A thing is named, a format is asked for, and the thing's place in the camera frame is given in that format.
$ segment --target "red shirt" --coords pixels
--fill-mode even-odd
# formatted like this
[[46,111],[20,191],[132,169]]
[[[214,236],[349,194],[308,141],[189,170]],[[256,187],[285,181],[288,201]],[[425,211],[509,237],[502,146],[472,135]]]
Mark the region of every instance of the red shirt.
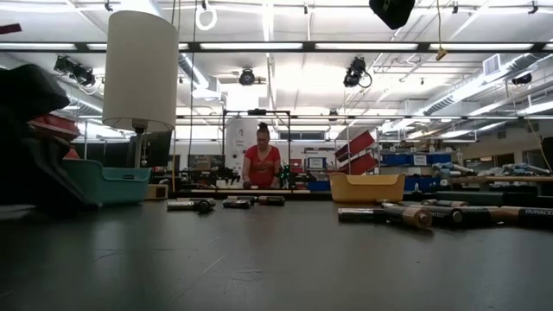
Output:
[[257,146],[250,147],[244,155],[250,159],[250,181],[251,184],[258,187],[270,187],[275,174],[275,164],[280,166],[280,152],[278,148],[270,146],[269,154],[263,159],[259,159]]

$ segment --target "battery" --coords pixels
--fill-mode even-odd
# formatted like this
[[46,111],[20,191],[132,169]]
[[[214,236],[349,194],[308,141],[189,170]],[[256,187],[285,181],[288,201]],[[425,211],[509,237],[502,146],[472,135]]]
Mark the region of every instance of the battery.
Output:
[[386,222],[382,208],[339,208],[339,222]]
[[421,202],[424,206],[444,206],[444,207],[459,207],[468,206],[469,204],[464,201],[451,201],[451,200],[424,200]]
[[504,221],[505,215],[497,206],[460,206],[462,225],[464,227],[479,227],[497,225]]
[[390,222],[397,222],[419,229],[427,229],[432,225],[432,214],[426,208],[404,207],[391,203],[383,203],[382,207],[386,213],[386,219]]
[[217,201],[213,198],[179,198],[178,201],[206,202],[209,206],[217,205]]
[[258,202],[269,206],[284,206],[286,200],[283,196],[260,196]]
[[226,199],[223,201],[224,208],[240,208],[240,209],[250,209],[250,201],[248,200],[231,200]]
[[553,229],[553,209],[536,207],[502,206],[508,224]]
[[409,207],[419,207],[428,210],[432,214],[432,224],[434,225],[460,225],[463,221],[462,211],[456,207],[417,205]]
[[213,206],[209,203],[202,201],[180,200],[167,202],[167,211],[194,211],[198,213],[209,213],[213,210]]
[[254,205],[257,202],[257,197],[250,195],[230,195],[226,198],[230,200],[247,200],[250,201],[250,205]]

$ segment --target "dark gray table surface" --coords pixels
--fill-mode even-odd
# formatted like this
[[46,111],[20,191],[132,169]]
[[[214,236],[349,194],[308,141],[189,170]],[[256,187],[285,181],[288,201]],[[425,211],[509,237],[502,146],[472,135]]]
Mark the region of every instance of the dark gray table surface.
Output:
[[332,202],[0,221],[0,310],[553,310],[553,232],[341,225]]

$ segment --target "white lampshade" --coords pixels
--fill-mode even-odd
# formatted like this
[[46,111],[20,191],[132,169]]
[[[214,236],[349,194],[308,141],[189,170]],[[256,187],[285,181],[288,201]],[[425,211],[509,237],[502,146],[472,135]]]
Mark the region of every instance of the white lampshade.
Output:
[[174,129],[175,27],[148,13],[119,11],[110,17],[107,42],[102,122],[122,130]]

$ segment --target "teal plastic bin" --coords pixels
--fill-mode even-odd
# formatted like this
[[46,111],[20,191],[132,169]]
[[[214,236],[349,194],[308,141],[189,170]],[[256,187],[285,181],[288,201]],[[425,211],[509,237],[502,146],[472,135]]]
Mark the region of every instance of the teal plastic bin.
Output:
[[102,205],[136,204],[146,199],[150,168],[104,168],[91,160],[63,160],[61,166],[88,199]]

